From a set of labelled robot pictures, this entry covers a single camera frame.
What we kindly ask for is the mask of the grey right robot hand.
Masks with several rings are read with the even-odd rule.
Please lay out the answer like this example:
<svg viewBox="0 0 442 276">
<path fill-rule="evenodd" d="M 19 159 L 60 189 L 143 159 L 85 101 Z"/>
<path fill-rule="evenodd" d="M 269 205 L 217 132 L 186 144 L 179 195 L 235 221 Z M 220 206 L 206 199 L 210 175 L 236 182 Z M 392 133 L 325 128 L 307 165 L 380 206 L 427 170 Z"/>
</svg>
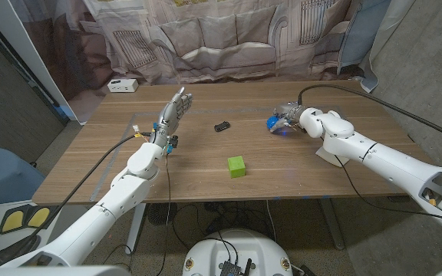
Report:
<svg viewBox="0 0 442 276">
<path fill-rule="evenodd" d="M 273 110 L 272 116 L 266 122 L 266 126 L 273 133 L 283 127 L 288 127 L 292 123 L 298 123 L 304 109 L 297 102 L 281 103 Z"/>
</svg>

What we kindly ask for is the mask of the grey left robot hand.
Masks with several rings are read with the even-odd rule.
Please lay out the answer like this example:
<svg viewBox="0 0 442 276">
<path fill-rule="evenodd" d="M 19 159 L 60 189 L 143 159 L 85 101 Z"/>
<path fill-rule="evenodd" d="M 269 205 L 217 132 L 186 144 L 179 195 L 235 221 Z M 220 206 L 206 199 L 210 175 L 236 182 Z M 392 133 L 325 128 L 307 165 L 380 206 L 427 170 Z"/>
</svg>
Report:
<svg viewBox="0 0 442 276">
<path fill-rule="evenodd" d="M 190 109 L 193 102 L 193 95 L 184 92 L 185 87 L 181 87 L 172 100 L 162 109 L 157 121 L 157 128 L 151 135 L 149 142 L 160 147 L 167 145 L 169 136 L 176 131 L 180 119 Z"/>
</svg>

